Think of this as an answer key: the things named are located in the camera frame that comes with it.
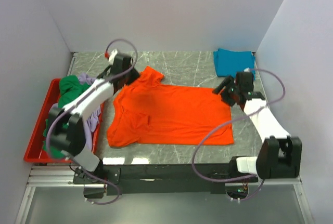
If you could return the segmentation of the orange t shirt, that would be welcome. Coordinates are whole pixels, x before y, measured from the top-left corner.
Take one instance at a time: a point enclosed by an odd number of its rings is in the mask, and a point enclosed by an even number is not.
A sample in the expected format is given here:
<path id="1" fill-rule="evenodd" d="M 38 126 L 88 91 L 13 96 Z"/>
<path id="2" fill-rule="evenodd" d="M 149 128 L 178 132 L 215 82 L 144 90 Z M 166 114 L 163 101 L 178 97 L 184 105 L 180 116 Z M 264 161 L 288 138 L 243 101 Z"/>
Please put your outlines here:
<path id="1" fill-rule="evenodd" d="M 197 145 L 212 129 L 232 119 L 231 109 L 211 88 L 168 85 L 146 67 L 113 101 L 107 130 L 111 147 L 140 144 Z"/>

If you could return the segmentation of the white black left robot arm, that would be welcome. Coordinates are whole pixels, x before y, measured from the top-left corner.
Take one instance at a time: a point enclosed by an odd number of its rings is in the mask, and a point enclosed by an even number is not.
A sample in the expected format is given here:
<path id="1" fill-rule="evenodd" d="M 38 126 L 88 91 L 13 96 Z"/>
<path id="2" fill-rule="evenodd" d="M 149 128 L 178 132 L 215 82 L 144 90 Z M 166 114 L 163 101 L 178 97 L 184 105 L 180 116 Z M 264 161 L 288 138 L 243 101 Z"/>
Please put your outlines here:
<path id="1" fill-rule="evenodd" d="M 83 94 L 64 107 L 49 111 L 47 154 L 52 155 L 52 148 L 58 150 L 78 164 L 91 183 L 107 181 L 102 160 L 86 144 L 85 123 L 98 106 L 139 78 L 136 63 L 137 58 L 116 51 L 109 56 L 107 68 Z"/>

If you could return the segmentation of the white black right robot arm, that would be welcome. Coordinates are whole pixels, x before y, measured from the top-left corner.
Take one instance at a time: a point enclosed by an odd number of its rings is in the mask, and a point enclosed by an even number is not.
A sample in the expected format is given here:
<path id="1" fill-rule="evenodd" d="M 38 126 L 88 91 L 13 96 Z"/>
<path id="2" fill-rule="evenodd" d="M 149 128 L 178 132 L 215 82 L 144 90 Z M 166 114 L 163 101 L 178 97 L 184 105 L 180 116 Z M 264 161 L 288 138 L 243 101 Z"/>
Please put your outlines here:
<path id="1" fill-rule="evenodd" d="M 229 178 L 240 182 L 247 174 L 261 179 L 297 178 L 300 172 L 302 142 L 291 136 L 277 121 L 263 94 L 254 91 L 250 71 L 228 76 L 213 90 L 229 106 L 237 104 L 249 116 L 262 141 L 258 156 L 236 156 L 230 161 Z"/>

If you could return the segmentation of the folded blue t shirt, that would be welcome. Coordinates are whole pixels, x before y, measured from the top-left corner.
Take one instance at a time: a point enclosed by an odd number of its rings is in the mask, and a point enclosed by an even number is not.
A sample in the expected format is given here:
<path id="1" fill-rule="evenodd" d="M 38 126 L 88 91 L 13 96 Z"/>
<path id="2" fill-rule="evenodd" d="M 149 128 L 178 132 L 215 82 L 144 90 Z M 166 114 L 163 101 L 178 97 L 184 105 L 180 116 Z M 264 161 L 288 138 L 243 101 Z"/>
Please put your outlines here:
<path id="1" fill-rule="evenodd" d="M 255 56 L 250 51 L 230 51 L 219 48 L 213 52 L 213 62 L 217 77 L 236 77 L 237 72 L 254 69 Z"/>

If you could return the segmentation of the green t shirt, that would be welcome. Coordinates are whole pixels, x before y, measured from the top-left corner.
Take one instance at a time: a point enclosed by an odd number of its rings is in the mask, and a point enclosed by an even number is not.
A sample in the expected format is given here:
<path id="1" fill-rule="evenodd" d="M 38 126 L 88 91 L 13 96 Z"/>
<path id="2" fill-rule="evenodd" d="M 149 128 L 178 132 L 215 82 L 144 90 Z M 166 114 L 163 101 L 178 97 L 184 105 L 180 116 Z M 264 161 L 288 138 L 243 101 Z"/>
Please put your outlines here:
<path id="1" fill-rule="evenodd" d="M 63 106 L 71 103 L 74 99 L 83 94 L 90 85 L 87 82 L 80 82 L 79 78 L 75 75 L 70 75 L 62 78 L 59 82 L 59 90 L 60 90 L 60 99 L 58 103 L 54 104 L 52 108 L 62 108 Z M 47 131 L 49 129 L 48 119 L 45 120 L 46 127 L 43 131 L 43 137 L 46 140 Z M 84 131 L 85 137 L 87 141 L 87 145 L 90 149 L 92 149 L 92 133 L 87 122 L 84 123 Z M 46 141 L 43 141 L 43 150 L 46 152 Z M 57 149 L 50 147 L 50 151 L 52 153 L 52 157 L 56 159 L 63 159 L 64 155 L 58 151 Z"/>

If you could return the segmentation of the lavender t shirt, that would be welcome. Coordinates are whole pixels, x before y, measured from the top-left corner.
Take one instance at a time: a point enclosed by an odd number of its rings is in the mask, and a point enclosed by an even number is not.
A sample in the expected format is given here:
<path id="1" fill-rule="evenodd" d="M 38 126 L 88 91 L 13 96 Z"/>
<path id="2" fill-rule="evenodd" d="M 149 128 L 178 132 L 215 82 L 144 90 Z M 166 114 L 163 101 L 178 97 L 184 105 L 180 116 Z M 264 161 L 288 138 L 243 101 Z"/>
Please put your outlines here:
<path id="1" fill-rule="evenodd" d="M 80 84 L 87 83 L 89 86 L 95 81 L 95 77 L 91 77 L 86 73 L 82 73 L 78 76 Z M 93 149 L 93 133 L 97 128 L 97 125 L 100 123 L 99 115 L 101 114 L 101 107 L 98 107 L 84 123 L 84 132 L 86 138 L 86 146 L 92 150 Z"/>

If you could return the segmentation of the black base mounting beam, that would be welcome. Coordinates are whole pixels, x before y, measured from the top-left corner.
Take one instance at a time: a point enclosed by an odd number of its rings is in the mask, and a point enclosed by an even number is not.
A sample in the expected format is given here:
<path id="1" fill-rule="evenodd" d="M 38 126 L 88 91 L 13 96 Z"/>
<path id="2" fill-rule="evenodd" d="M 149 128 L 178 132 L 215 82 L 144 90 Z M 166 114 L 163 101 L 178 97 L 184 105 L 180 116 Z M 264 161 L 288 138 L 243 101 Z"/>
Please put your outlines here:
<path id="1" fill-rule="evenodd" d="M 231 165 L 231 162 L 196 164 L 195 167 L 200 174 L 211 179 L 231 179 L 250 175 L 238 172 L 236 165 Z M 225 193 L 224 183 L 203 180 L 193 171 L 191 164 L 104 165 L 103 169 L 102 178 L 118 186 L 122 194 Z M 75 169 L 74 185 L 98 183 L 101 182 L 85 175 L 81 169 Z"/>

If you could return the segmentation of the red plastic bin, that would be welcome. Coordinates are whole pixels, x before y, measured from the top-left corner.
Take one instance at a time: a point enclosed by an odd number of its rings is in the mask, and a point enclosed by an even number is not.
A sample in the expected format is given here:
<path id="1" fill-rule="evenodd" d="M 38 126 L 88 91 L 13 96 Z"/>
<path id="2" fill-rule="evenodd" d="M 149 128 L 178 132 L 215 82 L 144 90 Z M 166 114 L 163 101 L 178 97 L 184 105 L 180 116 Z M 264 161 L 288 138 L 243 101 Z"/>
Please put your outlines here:
<path id="1" fill-rule="evenodd" d="M 24 155 L 24 161 L 29 163 L 69 163 L 68 160 L 52 159 L 43 149 L 43 131 L 46 127 L 45 120 L 47 119 L 48 112 L 54 103 L 57 103 L 60 98 L 59 89 L 60 79 L 53 79 L 47 91 L 44 103 L 41 107 L 38 119 L 36 121 L 32 136 L 30 138 L 28 147 Z"/>

